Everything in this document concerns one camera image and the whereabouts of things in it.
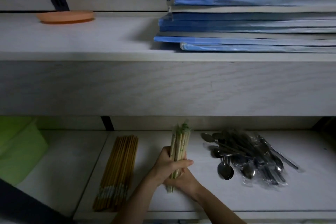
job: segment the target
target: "green plastic container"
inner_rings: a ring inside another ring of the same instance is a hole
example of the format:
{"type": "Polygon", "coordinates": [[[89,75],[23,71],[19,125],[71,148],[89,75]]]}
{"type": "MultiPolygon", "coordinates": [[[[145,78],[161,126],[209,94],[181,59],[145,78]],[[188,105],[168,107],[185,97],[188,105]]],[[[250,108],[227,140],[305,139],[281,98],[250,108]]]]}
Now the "green plastic container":
{"type": "Polygon", "coordinates": [[[0,117],[0,178],[13,186],[22,182],[48,149],[36,119],[0,117]]]}

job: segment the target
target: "wooden chopsticks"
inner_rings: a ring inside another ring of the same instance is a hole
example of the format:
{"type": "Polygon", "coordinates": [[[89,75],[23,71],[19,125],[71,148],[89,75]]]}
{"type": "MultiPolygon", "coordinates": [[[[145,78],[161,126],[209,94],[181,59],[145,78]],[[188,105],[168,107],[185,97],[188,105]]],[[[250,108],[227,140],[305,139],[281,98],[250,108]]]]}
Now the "wooden chopsticks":
{"type": "Polygon", "coordinates": [[[95,212],[116,212],[125,203],[132,183],[137,147],[138,137],[134,135],[115,140],[93,204],[95,212]]]}

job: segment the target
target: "orange plastic lid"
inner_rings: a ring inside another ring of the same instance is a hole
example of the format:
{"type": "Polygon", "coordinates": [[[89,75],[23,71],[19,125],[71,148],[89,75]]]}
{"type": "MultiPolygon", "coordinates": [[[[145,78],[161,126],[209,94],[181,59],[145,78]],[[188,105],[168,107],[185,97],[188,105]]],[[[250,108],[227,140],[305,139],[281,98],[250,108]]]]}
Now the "orange plastic lid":
{"type": "Polygon", "coordinates": [[[95,13],[92,11],[65,11],[40,13],[36,16],[45,23],[78,23],[94,20],[95,13]]]}

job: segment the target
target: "white shelf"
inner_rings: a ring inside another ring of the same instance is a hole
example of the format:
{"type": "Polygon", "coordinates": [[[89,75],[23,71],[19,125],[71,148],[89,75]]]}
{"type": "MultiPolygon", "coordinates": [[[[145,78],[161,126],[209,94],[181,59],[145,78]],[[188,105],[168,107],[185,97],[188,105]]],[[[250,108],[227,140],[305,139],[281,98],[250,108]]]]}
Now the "white shelf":
{"type": "Polygon", "coordinates": [[[183,52],[154,43],[162,12],[96,13],[81,24],[46,25],[35,14],[0,14],[0,61],[333,61],[333,53],[183,52]]]}
{"type": "Polygon", "coordinates": [[[48,151],[17,188],[73,216],[106,141],[107,131],[42,131],[48,151]]]}
{"type": "MultiPolygon", "coordinates": [[[[107,159],[117,136],[134,134],[139,137],[134,178],[129,194],[149,171],[163,146],[169,145],[171,132],[112,132],[103,148],[95,170],[75,214],[77,220],[111,221],[114,213],[92,211],[107,159]]],[[[285,165],[288,186],[265,189],[262,186],[244,186],[235,170],[231,180],[217,174],[219,160],[212,158],[204,148],[199,132],[193,132],[188,147],[188,158],[194,176],[244,219],[336,219],[336,154],[331,146],[311,131],[262,131],[261,134],[276,150],[289,156],[304,173],[285,165]]],[[[167,194],[160,186],[151,201],[147,219],[198,219],[205,218],[201,209],[182,193],[167,194]]]]}

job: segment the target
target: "human hand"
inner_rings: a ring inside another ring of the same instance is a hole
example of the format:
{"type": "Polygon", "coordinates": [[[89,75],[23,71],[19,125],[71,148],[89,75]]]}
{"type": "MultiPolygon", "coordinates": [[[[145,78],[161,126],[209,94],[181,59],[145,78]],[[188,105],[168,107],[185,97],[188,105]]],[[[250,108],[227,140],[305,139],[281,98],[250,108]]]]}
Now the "human hand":
{"type": "Polygon", "coordinates": [[[195,201],[197,200],[197,192],[203,187],[188,168],[183,168],[181,175],[177,179],[168,178],[163,184],[178,188],[195,201]]]}
{"type": "Polygon", "coordinates": [[[146,178],[154,181],[156,186],[161,185],[175,170],[191,166],[194,162],[189,159],[173,161],[169,157],[170,146],[163,147],[154,166],[146,178]]]}

